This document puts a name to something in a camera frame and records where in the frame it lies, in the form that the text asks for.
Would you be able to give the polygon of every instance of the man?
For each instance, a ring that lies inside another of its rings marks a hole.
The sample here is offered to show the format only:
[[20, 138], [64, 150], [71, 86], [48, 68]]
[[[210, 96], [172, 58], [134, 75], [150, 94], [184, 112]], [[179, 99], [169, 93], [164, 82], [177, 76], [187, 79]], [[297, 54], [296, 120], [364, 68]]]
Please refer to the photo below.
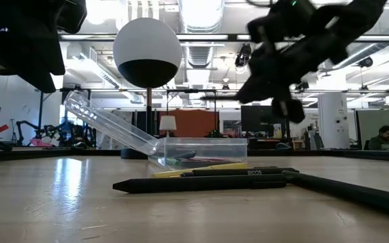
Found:
[[382, 126], [379, 135], [369, 141], [369, 149], [375, 151], [389, 151], [389, 126]]

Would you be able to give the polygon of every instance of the table surface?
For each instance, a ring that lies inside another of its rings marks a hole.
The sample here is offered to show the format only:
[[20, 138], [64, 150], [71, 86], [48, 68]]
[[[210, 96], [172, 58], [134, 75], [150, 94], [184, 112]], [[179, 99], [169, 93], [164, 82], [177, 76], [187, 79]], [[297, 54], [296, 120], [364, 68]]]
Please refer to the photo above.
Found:
[[[389, 190], [389, 162], [259, 157], [252, 166]], [[0, 163], [0, 242], [388, 242], [389, 216], [287, 186], [124, 194], [115, 182], [145, 177], [146, 161], [65, 157]]]

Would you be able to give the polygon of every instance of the black marker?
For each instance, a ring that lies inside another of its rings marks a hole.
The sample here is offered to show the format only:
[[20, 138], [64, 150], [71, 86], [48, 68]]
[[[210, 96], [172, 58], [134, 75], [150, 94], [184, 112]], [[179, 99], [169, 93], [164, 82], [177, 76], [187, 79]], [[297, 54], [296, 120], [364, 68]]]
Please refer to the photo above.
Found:
[[114, 190], [129, 193], [186, 192], [201, 190], [283, 188], [286, 176], [276, 175], [225, 175], [193, 176], [186, 178], [131, 179], [115, 183]]
[[291, 183], [297, 186], [317, 190], [347, 199], [356, 203], [377, 208], [389, 213], [389, 192], [364, 186], [338, 182], [312, 175], [283, 171], [286, 176], [292, 176]]
[[188, 176], [260, 176], [279, 174], [283, 171], [299, 172], [294, 168], [253, 168], [253, 169], [195, 169], [192, 172], [182, 173], [182, 177]]

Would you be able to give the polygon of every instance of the plastic lid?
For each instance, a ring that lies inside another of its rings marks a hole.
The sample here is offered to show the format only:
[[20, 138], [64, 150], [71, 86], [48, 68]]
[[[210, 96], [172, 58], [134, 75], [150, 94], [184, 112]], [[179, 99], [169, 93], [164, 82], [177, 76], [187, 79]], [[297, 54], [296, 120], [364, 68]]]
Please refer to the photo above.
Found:
[[146, 155], [153, 155], [157, 151], [158, 139], [90, 102], [76, 92], [71, 91], [68, 94], [64, 106], [88, 125], [134, 150]]

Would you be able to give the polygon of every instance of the black and white ball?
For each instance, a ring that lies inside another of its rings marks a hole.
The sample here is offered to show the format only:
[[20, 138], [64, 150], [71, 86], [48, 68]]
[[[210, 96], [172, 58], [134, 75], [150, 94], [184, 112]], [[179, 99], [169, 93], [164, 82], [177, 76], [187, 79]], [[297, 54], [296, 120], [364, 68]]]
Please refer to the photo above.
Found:
[[153, 18], [128, 22], [113, 43], [118, 71], [131, 84], [157, 88], [167, 84], [181, 64], [182, 49], [175, 32]]

